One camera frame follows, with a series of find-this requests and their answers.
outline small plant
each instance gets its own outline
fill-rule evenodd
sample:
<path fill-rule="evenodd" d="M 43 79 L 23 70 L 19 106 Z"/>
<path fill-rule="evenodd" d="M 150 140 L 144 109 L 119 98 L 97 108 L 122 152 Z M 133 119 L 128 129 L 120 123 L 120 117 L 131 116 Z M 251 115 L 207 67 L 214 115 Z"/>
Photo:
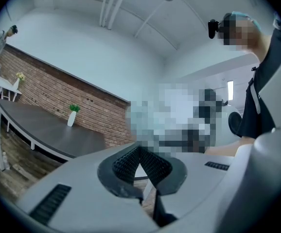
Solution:
<path fill-rule="evenodd" d="M 16 76 L 19 78 L 19 80 L 24 81 L 25 80 L 25 75 L 22 72 L 18 72 Z"/>
<path fill-rule="evenodd" d="M 71 111 L 75 111 L 75 112 L 80 111 L 80 107 L 79 107 L 78 104 L 71 104 L 71 105 L 69 106 L 69 108 L 70 108 Z"/>

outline green plant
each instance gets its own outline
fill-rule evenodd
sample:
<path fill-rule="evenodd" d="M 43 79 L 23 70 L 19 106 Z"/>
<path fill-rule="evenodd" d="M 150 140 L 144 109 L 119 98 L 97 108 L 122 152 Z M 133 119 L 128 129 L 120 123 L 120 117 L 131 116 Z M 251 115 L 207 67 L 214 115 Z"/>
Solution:
<path fill-rule="evenodd" d="M 71 105 L 69 106 L 69 108 L 70 108 L 71 111 L 75 111 L 75 112 L 80 111 L 80 107 L 79 107 L 78 104 L 71 104 Z"/>

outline dark table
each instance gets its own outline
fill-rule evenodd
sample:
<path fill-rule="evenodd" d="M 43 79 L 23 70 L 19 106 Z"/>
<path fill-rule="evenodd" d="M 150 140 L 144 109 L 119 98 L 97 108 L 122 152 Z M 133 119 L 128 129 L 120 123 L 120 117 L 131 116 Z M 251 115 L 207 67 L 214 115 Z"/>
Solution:
<path fill-rule="evenodd" d="M 32 142 L 32 149 L 36 144 L 65 160 L 105 149 L 102 133 L 75 124 L 69 127 L 66 120 L 39 106 L 0 99 L 0 120 L 1 114 Z"/>

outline white vase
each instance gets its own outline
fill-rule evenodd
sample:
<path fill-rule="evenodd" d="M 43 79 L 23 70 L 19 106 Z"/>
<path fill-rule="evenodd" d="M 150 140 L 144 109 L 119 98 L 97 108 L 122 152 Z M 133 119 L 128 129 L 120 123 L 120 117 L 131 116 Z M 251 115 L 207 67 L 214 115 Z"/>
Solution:
<path fill-rule="evenodd" d="M 72 111 L 71 114 L 69 115 L 69 119 L 68 119 L 68 122 L 67 122 L 67 125 L 69 127 L 71 127 L 73 125 L 73 122 L 74 122 L 74 119 L 76 118 L 76 112 L 75 111 Z"/>
<path fill-rule="evenodd" d="M 19 84 L 19 78 L 15 81 L 15 83 L 14 83 L 14 85 L 13 85 L 13 88 L 14 88 L 15 90 L 18 89 L 18 84 Z"/>

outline wooden floor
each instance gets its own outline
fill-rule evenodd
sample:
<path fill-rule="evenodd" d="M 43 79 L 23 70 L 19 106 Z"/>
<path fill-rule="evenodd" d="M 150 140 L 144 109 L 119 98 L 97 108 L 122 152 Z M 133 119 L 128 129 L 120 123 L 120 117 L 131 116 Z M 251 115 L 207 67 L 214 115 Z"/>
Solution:
<path fill-rule="evenodd" d="M 7 133 L 4 123 L 1 123 L 1 149 L 7 154 L 10 170 L 3 172 L 0 170 L 0 195 L 12 202 L 15 202 L 31 185 L 62 165 L 31 150 L 30 146 L 12 131 Z M 146 184 L 147 181 L 135 181 L 134 186 L 143 191 Z M 150 216 L 154 209 L 155 194 L 155 189 L 152 189 L 142 205 Z"/>

